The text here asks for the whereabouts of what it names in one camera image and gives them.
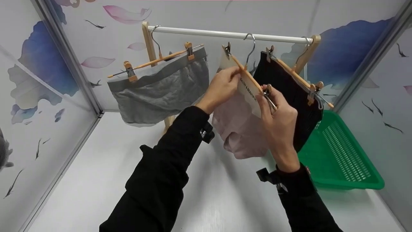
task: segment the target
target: wrist strap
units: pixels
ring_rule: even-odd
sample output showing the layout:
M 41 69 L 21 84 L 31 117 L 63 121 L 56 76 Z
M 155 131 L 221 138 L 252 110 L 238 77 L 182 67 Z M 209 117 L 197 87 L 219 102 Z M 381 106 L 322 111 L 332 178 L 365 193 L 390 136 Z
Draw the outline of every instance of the wrist strap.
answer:
M 271 173 L 266 168 L 256 172 L 260 181 L 276 185 L 278 191 L 297 196 L 309 196 L 316 192 L 309 169 L 300 164 L 300 169 L 294 173 L 285 173 L 275 170 Z

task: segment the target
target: green plastic basket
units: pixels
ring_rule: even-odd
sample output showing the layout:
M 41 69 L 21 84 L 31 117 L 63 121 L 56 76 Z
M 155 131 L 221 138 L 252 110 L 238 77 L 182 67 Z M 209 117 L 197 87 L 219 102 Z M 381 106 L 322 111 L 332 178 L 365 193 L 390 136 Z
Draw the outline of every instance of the green plastic basket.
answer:
M 318 187 L 382 189 L 385 182 L 343 120 L 325 110 L 323 119 L 300 150 Z

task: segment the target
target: black sleeve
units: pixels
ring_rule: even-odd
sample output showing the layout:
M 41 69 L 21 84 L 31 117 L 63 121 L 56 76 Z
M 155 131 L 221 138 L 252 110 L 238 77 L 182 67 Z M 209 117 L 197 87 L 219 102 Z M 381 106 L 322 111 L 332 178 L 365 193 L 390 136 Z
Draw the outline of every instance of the black sleeve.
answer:
M 281 185 L 278 193 L 285 208 L 292 232 L 342 232 L 333 220 L 312 184 L 306 168 L 301 164 L 294 173 L 276 171 Z
M 143 158 L 127 181 L 126 192 L 100 225 L 101 232 L 172 230 L 189 180 L 186 170 L 208 119 L 201 109 L 188 107 L 153 149 L 140 147 Z

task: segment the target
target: hand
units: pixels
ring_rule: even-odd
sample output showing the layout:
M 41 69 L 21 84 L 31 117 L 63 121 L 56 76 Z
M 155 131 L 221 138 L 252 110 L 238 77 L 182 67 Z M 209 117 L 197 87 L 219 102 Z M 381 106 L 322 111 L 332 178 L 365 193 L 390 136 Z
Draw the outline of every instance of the hand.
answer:
M 288 104 L 281 92 L 270 88 L 269 98 L 278 108 L 273 114 L 267 99 L 262 95 L 256 95 L 262 112 L 264 134 L 278 169 L 292 173 L 300 169 L 300 162 L 293 147 L 297 111 Z
M 213 77 L 205 95 L 196 106 L 207 114 L 211 114 L 216 107 L 234 95 L 237 90 L 240 72 L 241 70 L 238 66 L 223 69 L 218 72 L 215 77 Z

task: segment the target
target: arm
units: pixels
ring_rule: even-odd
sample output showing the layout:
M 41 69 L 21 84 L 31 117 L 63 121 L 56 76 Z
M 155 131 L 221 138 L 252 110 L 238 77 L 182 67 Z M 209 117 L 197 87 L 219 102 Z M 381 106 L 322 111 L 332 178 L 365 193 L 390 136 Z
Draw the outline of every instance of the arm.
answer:
M 126 183 L 126 192 L 101 232 L 171 231 L 183 200 L 186 170 L 202 141 L 209 115 L 236 91 L 239 68 L 225 69 L 212 80 L 197 106 L 186 108 L 158 144 L 143 145 L 143 158 Z
M 342 232 L 314 188 L 306 168 L 300 165 L 293 173 L 277 170 L 288 190 L 278 188 L 278 193 L 292 231 Z
M 306 168 L 299 162 L 293 148 L 297 111 L 282 93 L 271 86 L 270 98 L 277 105 L 272 113 L 266 99 L 257 95 L 262 112 L 264 133 L 276 161 L 275 181 L 293 232 L 341 232 L 322 199 L 318 195 Z

